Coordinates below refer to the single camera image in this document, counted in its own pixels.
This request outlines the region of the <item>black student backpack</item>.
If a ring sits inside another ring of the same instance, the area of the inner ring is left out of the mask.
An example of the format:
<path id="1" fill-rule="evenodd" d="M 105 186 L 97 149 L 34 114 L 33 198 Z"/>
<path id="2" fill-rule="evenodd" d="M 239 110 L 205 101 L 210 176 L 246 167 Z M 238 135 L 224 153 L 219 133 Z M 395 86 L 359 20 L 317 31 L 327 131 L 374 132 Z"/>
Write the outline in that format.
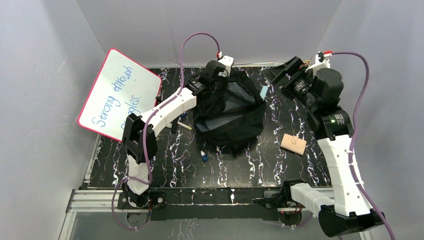
<path id="1" fill-rule="evenodd" d="M 232 70 L 224 85 L 200 96 L 193 109 L 198 137 L 213 147 L 239 153 L 264 130 L 267 103 L 245 71 Z"/>

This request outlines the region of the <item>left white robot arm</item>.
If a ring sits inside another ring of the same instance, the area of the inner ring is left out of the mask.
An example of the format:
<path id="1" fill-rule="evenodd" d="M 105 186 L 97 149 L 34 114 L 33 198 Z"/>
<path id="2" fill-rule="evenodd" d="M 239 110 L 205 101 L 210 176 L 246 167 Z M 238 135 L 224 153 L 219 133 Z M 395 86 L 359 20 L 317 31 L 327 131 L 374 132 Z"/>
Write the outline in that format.
<path id="1" fill-rule="evenodd" d="M 146 191 L 153 182 L 150 160 L 158 151 L 156 137 L 181 114 L 193 109 L 201 94 L 222 87 L 230 77 L 233 64 L 234 58 L 227 55 L 211 60 L 200 72 L 204 80 L 185 78 L 181 69 L 180 87 L 175 93 L 140 115 L 128 115 L 121 141 L 128 159 L 128 176 L 122 189 L 135 207 L 144 208 L 150 200 Z"/>

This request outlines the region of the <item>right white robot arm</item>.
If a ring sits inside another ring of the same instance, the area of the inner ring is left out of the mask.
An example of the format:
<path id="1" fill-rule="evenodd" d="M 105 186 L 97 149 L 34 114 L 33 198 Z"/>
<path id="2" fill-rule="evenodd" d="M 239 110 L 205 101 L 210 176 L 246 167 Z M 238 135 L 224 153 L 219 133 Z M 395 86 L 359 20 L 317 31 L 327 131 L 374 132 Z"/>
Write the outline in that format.
<path id="1" fill-rule="evenodd" d="M 308 66 L 299 57 L 265 69 L 269 82 L 289 99 L 300 101 L 307 121 L 327 163 L 334 197 L 314 190 L 301 179 L 286 180 L 275 195 L 288 207 L 305 207 L 318 217 L 328 237 L 358 233 L 380 226 L 385 216 L 362 193 L 363 181 L 351 143 L 354 128 L 349 114 L 339 106 L 342 75 L 330 67 L 330 55 L 319 54 Z"/>

